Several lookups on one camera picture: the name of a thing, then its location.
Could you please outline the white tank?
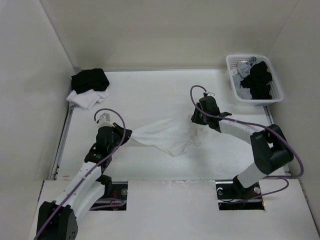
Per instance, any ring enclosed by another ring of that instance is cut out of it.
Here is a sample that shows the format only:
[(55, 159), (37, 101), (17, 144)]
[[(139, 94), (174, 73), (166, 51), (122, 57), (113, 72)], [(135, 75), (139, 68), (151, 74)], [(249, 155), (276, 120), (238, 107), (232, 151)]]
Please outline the white tank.
[(102, 103), (109, 96), (109, 91), (95, 91), (90, 89), (83, 93), (76, 93), (73, 90), (66, 100), (70, 103), (71, 106), (77, 105), (84, 110), (91, 110), (96, 103)]
[(131, 138), (148, 147), (178, 157), (188, 152), (191, 146), (200, 146), (196, 124), (189, 116), (158, 120), (133, 130)]

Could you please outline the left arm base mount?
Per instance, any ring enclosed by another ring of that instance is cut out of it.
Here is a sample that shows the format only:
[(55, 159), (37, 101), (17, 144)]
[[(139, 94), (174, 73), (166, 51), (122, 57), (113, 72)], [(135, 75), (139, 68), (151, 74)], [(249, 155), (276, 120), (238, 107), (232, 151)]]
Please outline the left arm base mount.
[(90, 211), (126, 211), (128, 182), (112, 182), (90, 208)]

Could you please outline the right metal table rail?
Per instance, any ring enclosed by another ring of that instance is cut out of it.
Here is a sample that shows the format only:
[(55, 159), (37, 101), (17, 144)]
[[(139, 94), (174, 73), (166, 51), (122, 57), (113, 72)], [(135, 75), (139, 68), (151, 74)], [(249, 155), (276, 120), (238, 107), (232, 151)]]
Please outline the right metal table rail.
[[(263, 109), (264, 109), (265, 115), (267, 117), (268, 125), (274, 124), (274, 119), (271, 114), (270, 108), (268, 106), (264, 106)], [(286, 177), (292, 176), (291, 171), (289, 169), (289, 166), (287, 164), (285, 164), (281, 168), (277, 169), (271, 175), (272, 176), (282, 176), (282, 177), (283, 176), (286, 176)]]

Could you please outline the left metal table rail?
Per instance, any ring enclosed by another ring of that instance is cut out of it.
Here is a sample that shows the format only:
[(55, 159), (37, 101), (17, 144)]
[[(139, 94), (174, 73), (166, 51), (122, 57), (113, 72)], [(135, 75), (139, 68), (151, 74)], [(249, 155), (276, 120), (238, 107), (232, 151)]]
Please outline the left metal table rail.
[(49, 180), (56, 180), (56, 177), (57, 177), (57, 174), (58, 174), (58, 171), (60, 168), (60, 162), (61, 162), (64, 147), (65, 147), (72, 115), (73, 115), (73, 109), (69, 108), (67, 111), (66, 117), (65, 117), (65, 121), (64, 121), (64, 125), (63, 125), (62, 132), (60, 135), (57, 151), (56, 151), (56, 154), (53, 159), (53, 165), (52, 165), (51, 172), (50, 172), (50, 175), (48, 178)]

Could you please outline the folded white tank top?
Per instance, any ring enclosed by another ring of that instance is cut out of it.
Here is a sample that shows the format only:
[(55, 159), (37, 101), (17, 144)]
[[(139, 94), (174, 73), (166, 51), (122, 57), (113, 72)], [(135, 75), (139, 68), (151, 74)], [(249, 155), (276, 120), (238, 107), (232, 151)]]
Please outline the folded white tank top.
[(109, 96), (109, 91), (95, 91), (90, 89), (83, 93), (76, 93), (73, 90), (66, 100), (70, 103), (71, 106), (77, 105), (84, 110), (91, 110), (96, 103), (102, 103)]

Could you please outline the grey tank top in basket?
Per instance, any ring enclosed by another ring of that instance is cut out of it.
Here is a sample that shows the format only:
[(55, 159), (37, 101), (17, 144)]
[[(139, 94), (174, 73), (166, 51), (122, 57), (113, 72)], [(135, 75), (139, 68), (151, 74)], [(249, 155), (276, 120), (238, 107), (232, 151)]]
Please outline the grey tank top in basket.
[(252, 99), (252, 95), (250, 93), (249, 88), (245, 88), (241, 85), (241, 81), (244, 80), (245, 77), (250, 75), (250, 70), (257, 62), (257, 58), (252, 56), (249, 60), (242, 60), (237, 63), (237, 66), (231, 70), (232, 79), (235, 86), (236, 93), (239, 98), (244, 100)]

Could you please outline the metal table rail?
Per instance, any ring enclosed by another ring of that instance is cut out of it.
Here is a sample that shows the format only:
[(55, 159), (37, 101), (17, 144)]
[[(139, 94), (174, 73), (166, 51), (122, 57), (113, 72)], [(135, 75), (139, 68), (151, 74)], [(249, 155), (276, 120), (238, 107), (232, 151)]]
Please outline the metal table rail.
[(64, 147), (65, 147), (72, 115), (73, 115), (73, 109), (69, 108), (67, 111), (66, 117), (65, 117), (65, 121), (64, 121), (64, 125), (63, 125), (62, 132), (60, 135), (57, 151), (56, 151), (56, 154), (53, 159), (53, 165), (52, 165), (51, 172), (50, 172), (50, 175), (48, 178), (49, 180), (56, 180), (56, 177), (57, 177), (57, 174), (58, 174), (58, 171), (60, 168), (60, 162), (61, 162)]
[[(263, 109), (264, 109), (265, 115), (267, 117), (268, 125), (274, 124), (274, 119), (271, 114), (270, 108), (268, 106), (264, 106)], [(271, 175), (272, 176), (282, 176), (282, 177), (283, 176), (286, 176), (286, 177), (292, 176), (291, 171), (289, 169), (289, 166), (287, 164), (285, 164), (281, 168), (277, 169)]]

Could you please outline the black tank top in basket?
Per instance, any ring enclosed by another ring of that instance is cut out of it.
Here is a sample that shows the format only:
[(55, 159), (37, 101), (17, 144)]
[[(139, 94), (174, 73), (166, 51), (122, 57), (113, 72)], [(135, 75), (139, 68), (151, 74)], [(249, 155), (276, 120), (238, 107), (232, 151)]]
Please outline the black tank top in basket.
[(264, 61), (253, 65), (250, 73), (245, 77), (240, 85), (248, 88), (253, 100), (271, 100), (272, 74), (268, 72), (268, 66)]

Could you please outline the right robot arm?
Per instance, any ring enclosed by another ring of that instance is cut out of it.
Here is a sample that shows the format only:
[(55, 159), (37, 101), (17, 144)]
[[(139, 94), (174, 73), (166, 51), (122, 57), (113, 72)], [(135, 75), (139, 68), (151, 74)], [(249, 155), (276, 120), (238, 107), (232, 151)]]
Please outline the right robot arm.
[(232, 179), (231, 191), (235, 199), (244, 199), (255, 184), (269, 176), (294, 159), (292, 150), (285, 145), (287, 142), (281, 128), (272, 124), (262, 126), (242, 124), (228, 119), (229, 112), (220, 112), (215, 98), (206, 93), (195, 105), (191, 121), (240, 139), (251, 146), (253, 163)]

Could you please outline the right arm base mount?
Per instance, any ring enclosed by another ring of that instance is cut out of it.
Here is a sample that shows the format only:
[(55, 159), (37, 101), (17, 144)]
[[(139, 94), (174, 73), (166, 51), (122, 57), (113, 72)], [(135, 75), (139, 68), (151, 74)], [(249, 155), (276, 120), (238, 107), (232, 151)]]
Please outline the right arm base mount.
[(236, 191), (232, 181), (215, 182), (218, 208), (220, 211), (265, 210), (263, 198), (254, 197), (261, 194), (260, 184), (257, 182), (249, 188)]

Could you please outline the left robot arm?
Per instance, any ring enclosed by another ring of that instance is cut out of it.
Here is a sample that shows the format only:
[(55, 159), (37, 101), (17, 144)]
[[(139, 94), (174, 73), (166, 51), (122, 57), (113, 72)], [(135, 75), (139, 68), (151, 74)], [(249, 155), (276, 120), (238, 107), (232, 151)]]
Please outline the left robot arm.
[(112, 195), (112, 180), (104, 171), (112, 154), (132, 133), (116, 123), (98, 128), (95, 143), (68, 187), (57, 198), (44, 201), (39, 207), (36, 240), (74, 240), (77, 237), (81, 218), (99, 198), (105, 200)]

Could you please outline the folded black tank top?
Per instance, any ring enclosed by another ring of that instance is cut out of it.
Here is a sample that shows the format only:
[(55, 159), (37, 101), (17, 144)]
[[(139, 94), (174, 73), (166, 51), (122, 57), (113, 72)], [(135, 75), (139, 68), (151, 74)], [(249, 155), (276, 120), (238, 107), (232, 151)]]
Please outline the folded black tank top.
[(103, 92), (109, 85), (110, 82), (101, 68), (82, 70), (71, 77), (71, 90), (77, 94), (82, 94), (89, 90)]

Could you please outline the white plastic basket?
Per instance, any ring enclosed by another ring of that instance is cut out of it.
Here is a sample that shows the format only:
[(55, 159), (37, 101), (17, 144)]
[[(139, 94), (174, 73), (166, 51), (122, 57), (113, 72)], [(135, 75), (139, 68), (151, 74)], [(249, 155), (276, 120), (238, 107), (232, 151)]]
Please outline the white plastic basket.
[[(270, 83), (270, 95), (271, 99), (243, 99), (238, 96), (238, 93), (236, 91), (235, 83), (233, 80), (233, 73), (232, 69), (236, 68), (238, 65), (238, 62), (240, 61), (247, 61), (250, 59), (250, 57), (256, 57), (257, 63), (265, 62), (268, 71), (272, 75), (272, 81)], [(279, 81), (279, 78), (275, 72), (275, 69), (273, 68), (270, 60), (260, 54), (230, 54), (227, 55), (225, 58), (226, 65), (227, 65), (227, 72), (230, 78), (230, 86), (232, 89), (232, 100), (236, 106), (241, 107), (264, 107), (271, 105), (273, 103), (278, 103), (283, 101), (284, 99), (284, 91), (281, 86), (281, 83)]]

